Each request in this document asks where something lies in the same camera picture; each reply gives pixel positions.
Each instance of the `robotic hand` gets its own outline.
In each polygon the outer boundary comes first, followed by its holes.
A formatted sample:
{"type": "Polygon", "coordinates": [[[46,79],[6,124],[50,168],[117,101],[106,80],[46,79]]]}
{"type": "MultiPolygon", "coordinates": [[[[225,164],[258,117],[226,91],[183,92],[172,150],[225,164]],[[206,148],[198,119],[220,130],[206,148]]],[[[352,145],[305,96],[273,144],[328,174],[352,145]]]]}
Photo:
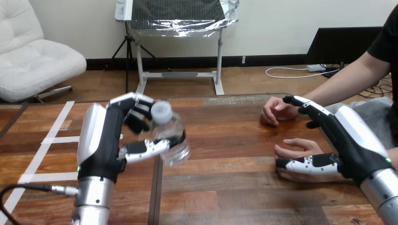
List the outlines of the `robotic hand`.
{"type": "Polygon", "coordinates": [[[334,153],[295,160],[279,159],[276,166],[308,173],[341,173],[353,179],[387,225],[398,221],[398,177],[387,150],[362,118],[343,106],[335,115],[322,106],[298,96],[286,96],[285,103],[300,106],[299,113],[312,119],[308,128],[320,128],[334,153]]]}
{"type": "Polygon", "coordinates": [[[144,140],[125,144],[119,150],[119,136],[126,124],[135,133],[148,131],[145,117],[151,117],[154,100],[127,93],[110,100],[106,108],[93,104],[86,113],[77,151],[79,191],[73,225],[106,225],[113,186],[126,165],[151,157],[184,141],[183,137],[144,140]]]}

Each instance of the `tripod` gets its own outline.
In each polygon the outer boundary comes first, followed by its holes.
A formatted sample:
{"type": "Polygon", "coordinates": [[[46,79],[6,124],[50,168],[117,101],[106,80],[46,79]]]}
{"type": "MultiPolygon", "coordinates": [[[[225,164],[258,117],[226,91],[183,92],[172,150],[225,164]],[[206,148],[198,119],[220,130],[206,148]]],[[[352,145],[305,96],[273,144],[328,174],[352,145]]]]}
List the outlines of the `tripod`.
{"type": "MultiPolygon", "coordinates": [[[[116,50],[116,52],[114,53],[114,55],[111,58],[111,64],[113,63],[113,60],[115,59],[115,56],[117,55],[117,53],[120,51],[120,49],[123,47],[124,43],[127,42],[127,54],[126,54],[126,93],[129,92],[129,60],[131,59],[132,62],[134,62],[134,58],[133,58],[133,52],[131,50],[131,42],[136,42],[136,40],[130,35],[129,30],[127,29],[127,21],[124,22],[124,26],[126,27],[126,36],[124,36],[124,40],[123,42],[120,44],[119,48],[116,50]]],[[[143,47],[142,45],[140,45],[140,47],[142,48],[142,50],[144,50],[146,53],[148,53],[156,62],[158,62],[162,67],[167,68],[167,70],[169,72],[171,72],[171,69],[169,67],[164,66],[162,63],[160,63],[160,61],[158,60],[158,58],[156,58],[156,56],[154,56],[150,51],[148,51],[145,47],[143,47]]],[[[104,68],[105,70],[108,70],[110,66],[107,64],[104,68]]]]}

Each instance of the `white wall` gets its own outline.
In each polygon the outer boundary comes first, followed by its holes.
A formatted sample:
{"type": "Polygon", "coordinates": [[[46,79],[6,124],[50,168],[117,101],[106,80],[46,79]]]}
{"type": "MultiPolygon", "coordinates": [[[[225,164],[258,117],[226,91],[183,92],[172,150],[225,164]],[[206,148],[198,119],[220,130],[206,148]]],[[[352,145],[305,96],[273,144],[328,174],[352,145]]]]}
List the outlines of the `white wall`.
{"type": "MultiPolygon", "coordinates": [[[[30,0],[45,38],[87,59],[112,57],[124,24],[114,19],[116,0],[30,0]]],[[[241,0],[239,22],[224,32],[223,55],[305,54],[319,27],[382,26],[398,0],[241,0]]],[[[157,57],[216,56],[209,38],[147,37],[157,57]]],[[[125,48],[118,57],[125,57],[125,48]]]]}

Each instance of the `black monitor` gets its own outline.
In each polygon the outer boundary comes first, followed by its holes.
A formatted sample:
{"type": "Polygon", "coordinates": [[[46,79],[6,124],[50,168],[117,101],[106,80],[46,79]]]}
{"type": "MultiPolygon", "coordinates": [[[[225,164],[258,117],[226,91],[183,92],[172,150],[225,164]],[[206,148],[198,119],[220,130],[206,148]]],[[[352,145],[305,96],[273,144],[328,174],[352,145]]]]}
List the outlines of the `black monitor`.
{"type": "Polygon", "coordinates": [[[306,56],[307,64],[344,65],[358,59],[383,27],[319,28],[306,56]]]}

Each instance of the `forearm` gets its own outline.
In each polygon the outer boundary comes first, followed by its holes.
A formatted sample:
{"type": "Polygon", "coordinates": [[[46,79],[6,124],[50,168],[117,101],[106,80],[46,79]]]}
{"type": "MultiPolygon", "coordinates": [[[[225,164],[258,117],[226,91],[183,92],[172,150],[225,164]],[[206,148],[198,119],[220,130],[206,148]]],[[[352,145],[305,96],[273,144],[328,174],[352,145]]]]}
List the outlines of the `forearm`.
{"type": "Polygon", "coordinates": [[[303,97],[322,106],[338,103],[361,93],[385,77],[389,70],[389,63],[378,60],[366,52],[355,62],[303,97]]]}
{"type": "Polygon", "coordinates": [[[388,150],[388,156],[391,159],[392,166],[397,169],[398,168],[398,148],[393,148],[388,150]]]}

